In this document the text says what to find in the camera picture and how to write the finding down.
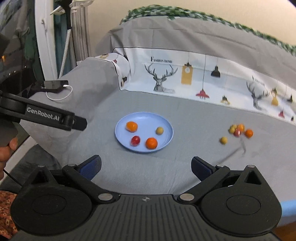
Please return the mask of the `person left hand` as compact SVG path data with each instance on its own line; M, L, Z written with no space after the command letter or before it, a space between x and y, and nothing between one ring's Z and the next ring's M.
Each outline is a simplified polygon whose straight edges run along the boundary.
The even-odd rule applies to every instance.
M6 147L0 147L0 180L4 178L4 168L12 153L18 147L18 138L13 138Z

